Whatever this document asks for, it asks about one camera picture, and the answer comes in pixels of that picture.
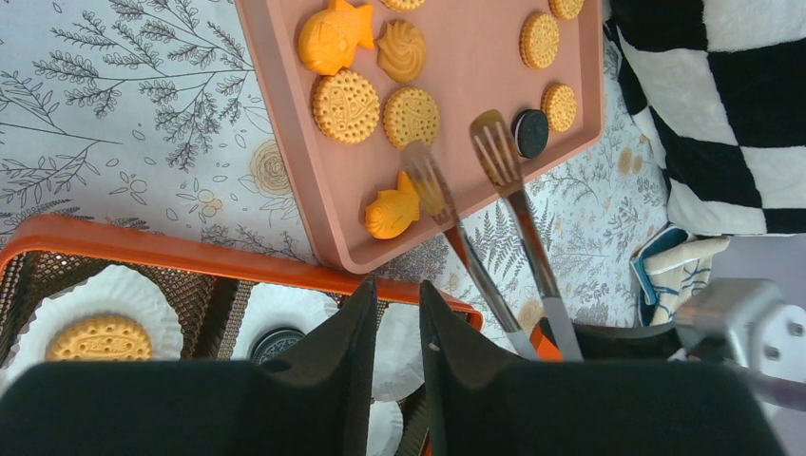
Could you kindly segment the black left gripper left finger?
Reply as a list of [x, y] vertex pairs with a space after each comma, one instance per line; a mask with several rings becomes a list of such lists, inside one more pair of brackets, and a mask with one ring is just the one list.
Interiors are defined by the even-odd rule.
[[1, 398], [5, 455], [362, 455], [377, 287], [251, 361], [47, 362]]

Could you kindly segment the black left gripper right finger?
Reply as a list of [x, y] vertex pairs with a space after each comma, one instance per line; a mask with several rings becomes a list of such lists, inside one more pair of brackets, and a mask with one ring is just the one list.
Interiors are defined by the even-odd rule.
[[473, 329], [429, 282], [420, 337], [435, 455], [779, 455], [760, 401], [783, 379], [729, 364], [529, 361]]

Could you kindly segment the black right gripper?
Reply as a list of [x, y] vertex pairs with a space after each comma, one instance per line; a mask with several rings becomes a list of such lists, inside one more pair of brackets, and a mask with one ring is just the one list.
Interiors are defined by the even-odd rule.
[[582, 360], [666, 360], [682, 348], [674, 323], [622, 328], [573, 323]]

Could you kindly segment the orange box lid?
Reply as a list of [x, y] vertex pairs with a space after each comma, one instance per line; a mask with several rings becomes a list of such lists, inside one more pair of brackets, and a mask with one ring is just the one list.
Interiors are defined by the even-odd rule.
[[539, 320], [532, 330], [530, 342], [542, 361], [561, 362], [563, 360], [563, 356], [554, 343], [549, 340], [543, 330], [543, 327], [547, 323], [548, 321], [545, 317]]

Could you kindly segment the orange cookie box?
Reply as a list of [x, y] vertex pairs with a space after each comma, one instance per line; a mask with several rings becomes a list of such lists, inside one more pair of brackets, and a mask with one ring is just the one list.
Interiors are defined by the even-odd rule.
[[76, 218], [45, 215], [26, 220], [1, 253], [1, 360], [48, 296], [75, 286], [104, 268], [125, 266], [146, 276], [176, 311], [183, 346], [177, 360], [238, 361], [227, 333], [234, 312], [246, 308], [259, 283], [342, 295], [343, 303], [370, 278], [383, 302], [418, 306], [413, 283], [362, 278], [307, 263], [260, 256]]

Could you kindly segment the pink cookie tray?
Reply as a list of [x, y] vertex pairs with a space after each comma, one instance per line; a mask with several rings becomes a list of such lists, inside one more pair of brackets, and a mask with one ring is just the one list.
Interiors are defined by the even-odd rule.
[[[423, 217], [400, 237], [378, 240], [363, 225], [365, 206], [395, 185], [399, 151], [378, 127], [355, 145], [335, 142], [317, 127], [312, 100], [318, 77], [297, 55], [305, 21], [322, 1], [239, 1], [236, 5], [259, 86], [270, 114], [297, 207], [316, 258], [365, 274], [436, 234]], [[432, 147], [462, 216], [498, 195], [476, 159], [470, 124], [496, 109], [511, 120], [538, 107], [555, 83], [572, 87], [577, 113], [569, 130], [550, 135], [546, 150], [523, 163], [526, 180], [595, 144], [603, 121], [602, 5], [588, 1], [559, 24], [560, 44], [547, 68], [526, 67], [520, 57], [522, 25], [546, 1], [428, 1], [403, 14], [425, 37], [426, 65], [413, 85], [429, 92], [441, 117]]]

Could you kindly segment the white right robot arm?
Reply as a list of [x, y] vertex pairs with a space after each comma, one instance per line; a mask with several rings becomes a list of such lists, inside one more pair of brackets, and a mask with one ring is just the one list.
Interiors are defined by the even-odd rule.
[[573, 326], [587, 360], [706, 361], [733, 369], [766, 412], [805, 410], [805, 311], [761, 278], [717, 278], [672, 320]]

